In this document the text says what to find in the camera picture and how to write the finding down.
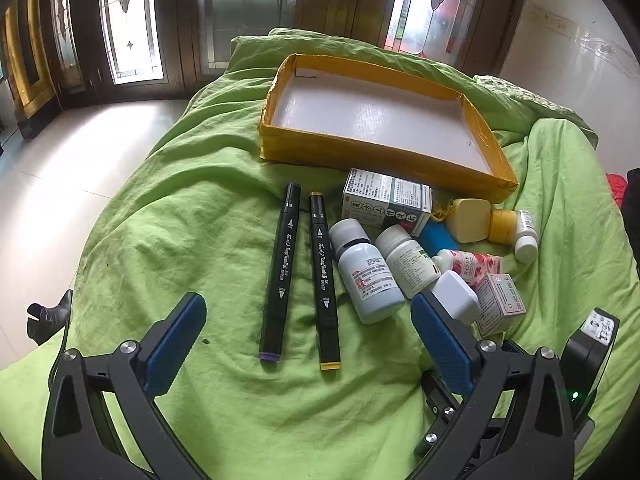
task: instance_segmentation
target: purple marker tip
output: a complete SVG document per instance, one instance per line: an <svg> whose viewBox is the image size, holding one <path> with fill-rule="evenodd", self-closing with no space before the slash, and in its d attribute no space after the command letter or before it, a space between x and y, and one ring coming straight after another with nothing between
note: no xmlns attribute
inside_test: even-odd
<svg viewBox="0 0 640 480"><path fill-rule="evenodd" d="M260 361L279 361L280 356L278 354L272 354L271 352L260 352L258 359L260 359Z"/></svg>

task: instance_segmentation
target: marker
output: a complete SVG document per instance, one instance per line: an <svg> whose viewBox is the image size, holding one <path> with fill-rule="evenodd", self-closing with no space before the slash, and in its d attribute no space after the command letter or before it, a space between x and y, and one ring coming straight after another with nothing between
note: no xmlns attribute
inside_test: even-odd
<svg viewBox="0 0 640 480"><path fill-rule="evenodd" d="M258 359L261 361L279 361L282 354L282 337L287 320L299 209L300 184L289 182L278 218L278 230L271 257L271 274L269 285L267 285L267 303L262 315L262 333L258 353Z"/></svg>
<svg viewBox="0 0 640 480"><path fill-rule="evenodd" d="M321 370L340 368L338 311L335 306L334 268L329 243L329 227L324 212L324 197L317 191L309 195L309 237L316 300L316 331Z"/></svg>

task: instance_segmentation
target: metal bolt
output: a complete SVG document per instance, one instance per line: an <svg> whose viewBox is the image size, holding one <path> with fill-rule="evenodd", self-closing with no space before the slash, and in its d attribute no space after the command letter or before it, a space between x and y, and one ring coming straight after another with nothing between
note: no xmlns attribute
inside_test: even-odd
<svg viewBox="0 0 640 480"><path fill-rule="evenodd" d="M137 343L135 341L125 341L120 345L120 351L123 354L130 354L137 348Z"/></svg>
<svg viewBox="0 0 640 480"><path fill-rule="evenodd" d="M496 346L496 344L490 339L482 339L482 341L480 342L480 349L483 352L495 352L495 349L497 348L498 347Z"/></svg>
<svg viewBox="0 0 640 480"><path fill-rule="evenodd" d="M63 355L62 358L65 361L73 361L76 357L78 357L78 350L67 350Z"/></svg>
<svg viewBox="0 0 640 480"><path fill-rule="evenodd" d="M540 355L542 355L542 357L545 359L553 359L554 357L556 357L556 354L554 353L554 351L548 346L543 346L540 349Z"/></svg>

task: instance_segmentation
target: glass panel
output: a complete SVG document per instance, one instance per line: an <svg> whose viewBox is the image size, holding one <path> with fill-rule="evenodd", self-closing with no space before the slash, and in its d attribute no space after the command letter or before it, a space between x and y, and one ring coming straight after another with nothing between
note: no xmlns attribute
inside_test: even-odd
<svg viewBox="0 0 640 480"><path fill-rule="evenodd" d="M241 34L263 36L292 24L296 0L198 0L200 65L204 75L228 66L230 41Z"/></svg>
<svg viewBox="0 0 640 480"><path fill-rule="evenodd" d="M100 16L115 84L164 77L154 0L100 0Z"/></svg>
<svg viewBox="0 0 640 480"><path fill-rule="evenodd" d="M385 48L453 62L468 30L475 2L395 0Z"/></svg>
<svg viewBox="0 0 640 480"><path fill-rule="evenodd" d="M71 94L83 92L86 88L78 66L74 32L71 28L69 0L51 0L51 19L53 20L58 60L60 60L62 67L63 85Z"/></svg>

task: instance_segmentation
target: green bedsheet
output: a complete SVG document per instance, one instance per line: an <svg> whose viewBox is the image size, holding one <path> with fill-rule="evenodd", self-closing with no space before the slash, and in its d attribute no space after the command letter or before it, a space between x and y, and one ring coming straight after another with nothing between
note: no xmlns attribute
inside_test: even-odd
<svg viewBox="0 0 640 480"><path fill-rule="evenodd" d="M294 52L366 60L451 86L495 130L520 182L504 206L531 210L541 235L530 266L517 264L508 248L474 247L506 256L526 304L527 315L508 335L528 351L544 344L559 352L592 308L622 320L591 411L596 431L577 459L580 474L616 429L640 380L638 278L592 147L595 135L448 66L357 41L288 30L234 41L225 75L194 96L93 228L68 346L85 355L111 352L141 338L185 291L197 291L207 301L206 326L170 392L156 400L212 478L389 480L414 468L412 450L428 423L418 382L430 361L409 309L364 326L336 274L342 368L321 374L307 214L300 219L284 360L272 371L256 359L284 187L295 180L304 196L322 191L333 223L345 179L343 171L258 158L261 107L277 67ZM59 344L60 334L0 372L0 433L37 476L47 373ZM130 456L143 463L113 396L108 402Z"/></svg>

